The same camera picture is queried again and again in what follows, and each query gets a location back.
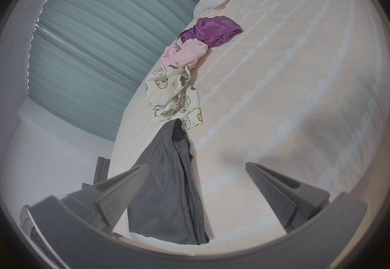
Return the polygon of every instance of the striped bed sheet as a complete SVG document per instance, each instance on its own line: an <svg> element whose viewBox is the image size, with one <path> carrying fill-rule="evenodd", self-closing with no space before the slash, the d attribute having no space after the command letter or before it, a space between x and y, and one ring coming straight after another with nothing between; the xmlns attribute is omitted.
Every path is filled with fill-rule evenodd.
<svg viewBox="0 0 390 269"><path fill-rule="evenodd" d="M129 233L125 212L114 231L135 245L200 255L274 240L285 231L246 162L326 189L332 200L358 183L383 135L389 51L369 0L231 0L197 18L217 15L243 33L209 49L192 71L203 125L188 135L210 243ZM160 128L143 86L124 112L109 177L129 169Z"/></svg>

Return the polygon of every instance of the bed sheet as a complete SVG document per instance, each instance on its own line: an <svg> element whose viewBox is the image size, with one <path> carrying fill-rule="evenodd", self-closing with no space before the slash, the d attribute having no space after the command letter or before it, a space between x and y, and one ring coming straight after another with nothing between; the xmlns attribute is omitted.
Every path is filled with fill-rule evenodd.
<svg viewBox="0 0 390 269"><path fill-rule="evenodd" d="M209 49L190 82L203 119L188 131L192 170L210 243L129 233L124 213L114 231L151 250L228 253L284 235L245 163L326 189L332 200L358 183L387 121L389 51L369 0L231 0L199 17L217 15L243 33ZM124 112L109 177L129 169L159 130L150 111L142 84Z"/></svg>

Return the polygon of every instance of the purple satin cloth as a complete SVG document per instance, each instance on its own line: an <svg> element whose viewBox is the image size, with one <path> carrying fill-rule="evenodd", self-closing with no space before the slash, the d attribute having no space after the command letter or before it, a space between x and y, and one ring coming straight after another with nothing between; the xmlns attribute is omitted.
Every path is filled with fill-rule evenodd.
<svg viewBox="0 0 390 269"><path fill-rule="evenodd" d="M229 42L242 32L239 24L226 16L199 18L192 28L184 30L178 38L184 43L190 38L197 38L208 47L216 47Z"/></svg>

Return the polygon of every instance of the teal curtain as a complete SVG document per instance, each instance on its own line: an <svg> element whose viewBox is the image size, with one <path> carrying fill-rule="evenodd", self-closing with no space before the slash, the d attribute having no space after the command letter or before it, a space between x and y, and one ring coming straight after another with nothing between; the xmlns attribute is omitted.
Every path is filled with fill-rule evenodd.
<svg viewBox="0 0 390 269"><path fill-rule="evenodd" d="M28 61L28 96L114 141L127 104L192 19L195 0L47 0Z"/></svg>

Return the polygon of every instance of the green curtain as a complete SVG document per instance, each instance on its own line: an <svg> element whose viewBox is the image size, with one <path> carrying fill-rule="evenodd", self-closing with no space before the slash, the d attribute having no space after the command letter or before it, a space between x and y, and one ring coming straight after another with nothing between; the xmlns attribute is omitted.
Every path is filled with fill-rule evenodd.
<svg viewBox="0 0 390 269"><path fill-rule="evenodd" d="M192 19L195 0L47 0L33 33L28 96L114 141L127 104Z"/></svg>

